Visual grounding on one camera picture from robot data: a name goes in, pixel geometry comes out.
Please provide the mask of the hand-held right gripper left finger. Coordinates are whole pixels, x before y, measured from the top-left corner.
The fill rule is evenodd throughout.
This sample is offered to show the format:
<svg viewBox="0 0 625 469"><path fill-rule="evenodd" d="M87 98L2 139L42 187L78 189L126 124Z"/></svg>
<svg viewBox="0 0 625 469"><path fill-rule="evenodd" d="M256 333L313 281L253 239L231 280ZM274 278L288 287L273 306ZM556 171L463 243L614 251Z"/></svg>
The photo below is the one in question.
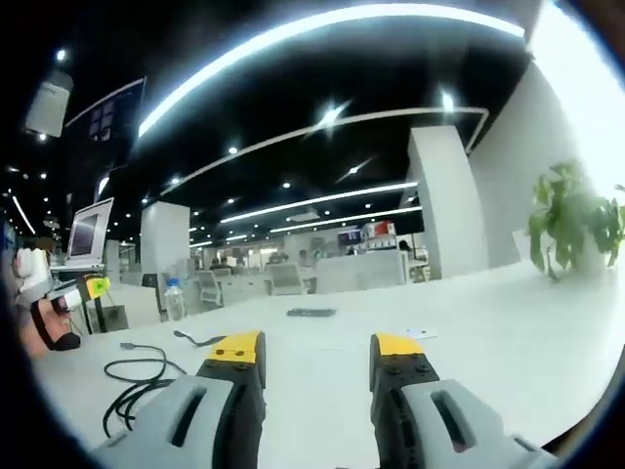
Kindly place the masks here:
<svg viewBox="0 0 625 469"><path fill-rule="evenodd" d="M217 336L194 375L168 378L172 362L154 347L160 368L128 387L103 421L124 427L93 452L103 468L255 468L266 417L266 337L261 331Z"/></svg>

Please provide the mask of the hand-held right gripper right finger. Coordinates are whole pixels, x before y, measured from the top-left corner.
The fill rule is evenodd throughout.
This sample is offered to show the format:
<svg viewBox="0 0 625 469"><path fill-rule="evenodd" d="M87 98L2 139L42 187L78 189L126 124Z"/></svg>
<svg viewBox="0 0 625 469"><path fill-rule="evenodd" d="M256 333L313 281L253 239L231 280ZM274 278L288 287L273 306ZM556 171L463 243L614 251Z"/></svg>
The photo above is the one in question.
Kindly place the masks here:
<svg viewBox="0 0 625 469"><path fill-rule="evenodd" d="M558 459L518 435L458 381L442 380L406 336L370 340L370 410L382 468L555 468Z"/></svg>

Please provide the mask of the person's left hand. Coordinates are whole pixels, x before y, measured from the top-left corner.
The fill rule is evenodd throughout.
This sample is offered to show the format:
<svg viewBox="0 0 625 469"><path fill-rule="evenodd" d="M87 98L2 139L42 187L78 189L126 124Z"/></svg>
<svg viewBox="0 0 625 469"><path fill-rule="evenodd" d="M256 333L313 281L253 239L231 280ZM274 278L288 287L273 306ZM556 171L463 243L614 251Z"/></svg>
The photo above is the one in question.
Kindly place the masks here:
<svg viewBox="0 0 625 469"><path fill-rule="evenodd" d="M30 306L30 314L35 328L46 347L51 351L68 351L75 345L71 332L63 332L54 339L48 331L44 316L52 312L53 317L59 319L68 309L62 297L53 300L42 298Z"/></svg>

